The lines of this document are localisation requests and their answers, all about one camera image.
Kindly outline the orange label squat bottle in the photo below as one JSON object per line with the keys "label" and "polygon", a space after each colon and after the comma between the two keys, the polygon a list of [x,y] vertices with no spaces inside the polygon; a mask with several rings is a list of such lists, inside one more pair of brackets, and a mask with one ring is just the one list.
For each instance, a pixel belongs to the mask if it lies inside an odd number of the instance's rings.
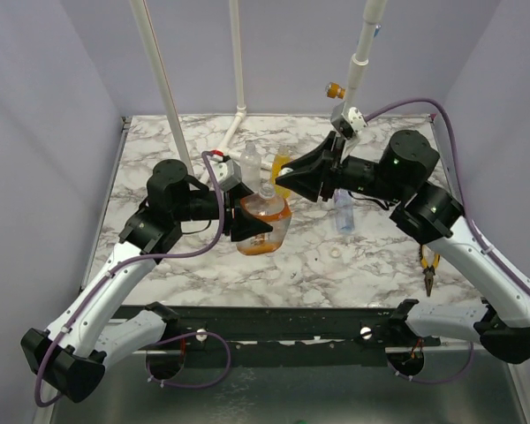
{"label": "orange label squat bottle", "polygon": [[237,249],[244,255],[275,252],[284,242],[292,212],[287,200],[270,182],[240,201],[240,235]]}

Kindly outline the clear plastic bottle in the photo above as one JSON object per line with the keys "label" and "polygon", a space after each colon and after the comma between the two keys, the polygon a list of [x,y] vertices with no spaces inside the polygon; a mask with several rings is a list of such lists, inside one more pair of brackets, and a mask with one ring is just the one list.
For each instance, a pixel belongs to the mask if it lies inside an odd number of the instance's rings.
{"label": "clear plastic bottle", "polygon": [[254,141],[246,143],[240,154],[239,166],[243,183],[253,192],[258,192],[261,187],[261,155]]}

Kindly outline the small blue-label water bottle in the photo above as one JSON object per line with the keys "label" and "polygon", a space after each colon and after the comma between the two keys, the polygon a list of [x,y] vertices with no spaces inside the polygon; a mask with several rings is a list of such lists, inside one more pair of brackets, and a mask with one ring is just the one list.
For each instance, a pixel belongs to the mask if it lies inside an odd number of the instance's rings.
{"label": "small blue-label water bottle", "polygon": [[334,192],[335,222],[337,231],[350,235],[355,230],[353,199],[348,192],[337,189]]}

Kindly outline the white green-print bottle cap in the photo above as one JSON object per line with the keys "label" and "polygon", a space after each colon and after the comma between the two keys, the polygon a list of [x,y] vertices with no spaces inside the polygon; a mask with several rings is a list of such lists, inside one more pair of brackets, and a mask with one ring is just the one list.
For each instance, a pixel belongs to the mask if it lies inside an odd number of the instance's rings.
{"label": "white green-print bottle cap", "polygon": [[279,176],[279,177],[282,177],[282,176],[285,176],[285,175],[287,175],[287,174],[289,174],[289,173],[291,173],[291,172],[292,172],[292,168],[282,168],[282,169],[279,171],[278,176]]}

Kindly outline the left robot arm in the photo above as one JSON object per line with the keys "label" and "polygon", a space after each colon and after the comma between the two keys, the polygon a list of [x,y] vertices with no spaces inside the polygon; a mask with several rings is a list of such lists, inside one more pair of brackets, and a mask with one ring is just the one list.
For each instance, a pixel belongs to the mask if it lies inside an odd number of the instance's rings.
{"label": "left robot arm", "polygon": [[224,234],[238,242],[272,230],[241,207],[251,190],[242,183],[238,165],[229,157],[211,163],[210,156],[202,154],[211,186],[190,175],[179,160],[159,162],[148,179],[146,199],[126,221],[101,270],[45,330],[29,329],[22,337],[22,351],[36,375],[37,406],[56,403],[42,399],[44,383],[78,403],[120,360],[145,346],[167,349],[177,342],[176,318],[165,307],[146,307],[112,329],[107,325],[145,276],[162,260],[176,258],[171,249],[183,235],[182,223],[218,223],[216,236],[203,248],[182,253],[183,259],[208,252]]}

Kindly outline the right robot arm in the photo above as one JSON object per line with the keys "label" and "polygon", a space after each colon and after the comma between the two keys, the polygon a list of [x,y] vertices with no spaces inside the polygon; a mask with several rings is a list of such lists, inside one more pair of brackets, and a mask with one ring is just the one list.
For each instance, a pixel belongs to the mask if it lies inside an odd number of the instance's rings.
{"label": "right robot arm", "polygon": [[405,300],[389,324],[390,339],[407,346],[419,337],[448,337],[482,345],[511,364],[530,359],[530,294],[511,281],[521,273],[501,267],[479,246],[463,205],[428,178],[440,156],[414,130],[395,132],[378,162],[343,155],[330,132],[310,153],[284,165],[276,183],[316,202],[337,189],[396,203],[390,220],[407,236],[452,265],[485,300],[476,307]]}

